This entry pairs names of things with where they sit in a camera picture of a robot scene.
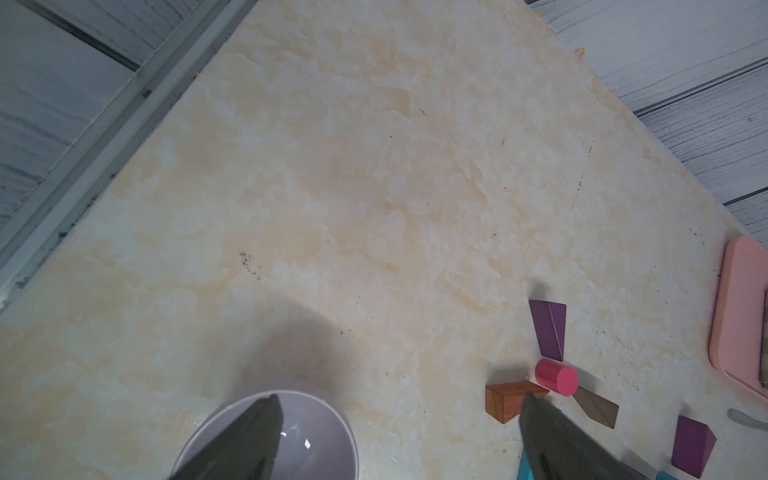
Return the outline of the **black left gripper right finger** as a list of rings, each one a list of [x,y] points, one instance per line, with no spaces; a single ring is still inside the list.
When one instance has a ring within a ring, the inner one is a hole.
[[[620,461],[544,398],[524,397],[519,425],[536,480],[633,479]]]

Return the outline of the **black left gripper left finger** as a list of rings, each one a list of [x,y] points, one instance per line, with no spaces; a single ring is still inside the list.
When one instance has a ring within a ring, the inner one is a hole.
[[[170,479],[270,479],[282,424],[278,396],[258,399]]]

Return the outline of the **dark brown rectangular block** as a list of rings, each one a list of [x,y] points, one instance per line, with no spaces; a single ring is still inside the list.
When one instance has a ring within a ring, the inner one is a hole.
[[[573,398],[591,420],[610,429],[615,428],[619,413],[618,404],[583,387],[577,388]]]

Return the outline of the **pink cylinder block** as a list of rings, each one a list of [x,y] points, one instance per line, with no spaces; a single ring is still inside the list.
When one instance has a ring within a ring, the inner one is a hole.
[[[564,397],[572,396],[579,387],[579,376],[573,367],[548,358],[537,363],[535,379],[540,386]]]

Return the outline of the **reddish brown wooden wedge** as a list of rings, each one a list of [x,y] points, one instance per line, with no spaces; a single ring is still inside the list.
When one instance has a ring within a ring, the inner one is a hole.
[[[487,385],[485,411],[501,424],[506,424],[521,413],[528,394],[542,398],[548,393],[548,389],[530,381]]]

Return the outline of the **purple triangular block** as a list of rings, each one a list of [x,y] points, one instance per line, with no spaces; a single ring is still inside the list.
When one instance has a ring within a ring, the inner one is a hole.
[[[646,462],[629,462],[622,460],[621,464],[633,479],[650,480],[653,468]]]
[[[562,362],[567,306],[556,302],[530,300],[529,307],[541,355]]]

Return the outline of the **purple rectangular block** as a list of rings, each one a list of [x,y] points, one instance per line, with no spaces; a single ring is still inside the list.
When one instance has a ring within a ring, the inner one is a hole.
[[[716,441],[716,436],[707,424],[679,415],[671,464],[701,479]]]

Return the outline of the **teal rectangular block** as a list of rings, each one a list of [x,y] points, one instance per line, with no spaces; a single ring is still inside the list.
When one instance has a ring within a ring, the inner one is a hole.
[[[533,472],[525,451],[522,452],[517,473],[517,480],[534,480]]]

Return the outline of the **teal cylinder block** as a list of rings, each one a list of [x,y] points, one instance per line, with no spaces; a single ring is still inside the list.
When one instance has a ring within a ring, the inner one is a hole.
[[[678,480],[678,479],[667,472],[660,471],[657,473],[655,480]]]

